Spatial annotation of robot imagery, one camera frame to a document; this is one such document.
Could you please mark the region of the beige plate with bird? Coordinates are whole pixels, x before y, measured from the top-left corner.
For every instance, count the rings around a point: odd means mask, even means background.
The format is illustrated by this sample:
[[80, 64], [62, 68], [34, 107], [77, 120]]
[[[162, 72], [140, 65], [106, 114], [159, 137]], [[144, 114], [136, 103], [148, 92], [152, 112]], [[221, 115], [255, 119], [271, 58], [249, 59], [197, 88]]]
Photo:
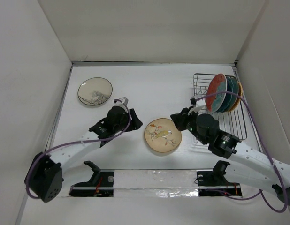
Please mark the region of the beige plate with bird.
[[146, 126], [145, 141], [155, 152], [167, 153], [180, 145], [182, 133], [171, 119], [159, 118]]

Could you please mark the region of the red patterned plate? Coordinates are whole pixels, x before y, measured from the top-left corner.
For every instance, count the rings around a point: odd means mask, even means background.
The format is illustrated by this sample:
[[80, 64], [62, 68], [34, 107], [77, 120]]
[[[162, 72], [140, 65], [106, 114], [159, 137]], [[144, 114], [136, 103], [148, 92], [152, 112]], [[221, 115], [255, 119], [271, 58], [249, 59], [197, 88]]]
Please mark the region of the red patterned plate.
[[228, 82], [224, 74], [216, 75], [210, 82], [206, 95], [206, 106], [209, 112], [213, 113], [220, 109], [226, 97]]

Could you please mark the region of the dark teal scalloped plate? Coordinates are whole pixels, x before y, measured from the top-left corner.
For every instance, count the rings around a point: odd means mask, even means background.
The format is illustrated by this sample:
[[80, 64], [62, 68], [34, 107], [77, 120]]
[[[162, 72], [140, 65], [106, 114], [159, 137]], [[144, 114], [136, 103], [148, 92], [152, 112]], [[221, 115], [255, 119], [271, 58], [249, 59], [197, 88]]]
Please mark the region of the dark teal scalloped plate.
[[[235, 93], [236, 87], [237, 87], [237, 85], [235, 84], [235, 82], [236, 82], [235, 78], [233, 78], [231, 76], [226, 76], [226, 78], [227, 78], [227, 82], [228, 82], [227, 91]], [[220, 106], [220, 108], [217, 110], [217, 112], [219, 112], [219, 113], [227, 112], [233, 106], [233, 103], [235, 100], [236, 100], [236, 98], [234, 95], [226, 93], [225, 99], [224, 99], [222, 105]]]

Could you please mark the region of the orange woven wicker plate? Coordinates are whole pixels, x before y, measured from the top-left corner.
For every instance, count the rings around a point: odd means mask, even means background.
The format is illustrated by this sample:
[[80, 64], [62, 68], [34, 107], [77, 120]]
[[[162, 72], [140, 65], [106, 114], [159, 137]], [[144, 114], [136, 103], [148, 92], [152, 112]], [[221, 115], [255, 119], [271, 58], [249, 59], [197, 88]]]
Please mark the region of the orange woven wicker plate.
[[[243, 88], [242, 88], [242, 85], [240, 82], [237, 82], [238, 83], [238, 96], [241, 97], [242, 94], [243, 94]], [[237, 98], [235, 103], [233, 104], [233, 106], [230, 108], [229, 112], [233, 111], [235, 108], [237, 108], [238, 104], [240, 103], [240, 99]]]

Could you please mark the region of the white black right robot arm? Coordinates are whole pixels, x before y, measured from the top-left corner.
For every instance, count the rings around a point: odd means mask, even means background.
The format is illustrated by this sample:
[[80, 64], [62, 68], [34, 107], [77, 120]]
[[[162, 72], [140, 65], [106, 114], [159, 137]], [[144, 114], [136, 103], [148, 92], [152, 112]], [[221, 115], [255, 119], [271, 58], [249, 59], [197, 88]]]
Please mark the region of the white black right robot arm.
[[170, 117], [179, 131], [188, 130], [222, 158], [207, 178], [210, 186], [241, 183], [269, 192], [290, 206], [290, 165], [269, 159], [238, 137], [220, 130], [219, 122], [210, 114], [184, 108]]

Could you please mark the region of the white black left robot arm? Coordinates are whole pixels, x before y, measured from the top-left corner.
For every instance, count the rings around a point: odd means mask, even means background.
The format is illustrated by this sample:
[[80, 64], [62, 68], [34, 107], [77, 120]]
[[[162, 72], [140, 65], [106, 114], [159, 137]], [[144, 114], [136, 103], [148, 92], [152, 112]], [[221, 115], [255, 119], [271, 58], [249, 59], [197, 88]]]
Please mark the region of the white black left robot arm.
[[138, 130], [142, 125], [134, 109], [122, 104], [113, 106], [107, 116], [90, 127], [78, 141], [60, 144], [34, 157], [24, 179], [27, 195], [43, 202], [51, 201], [61, 191], [63, 174], [71, 165], [123, 133]]

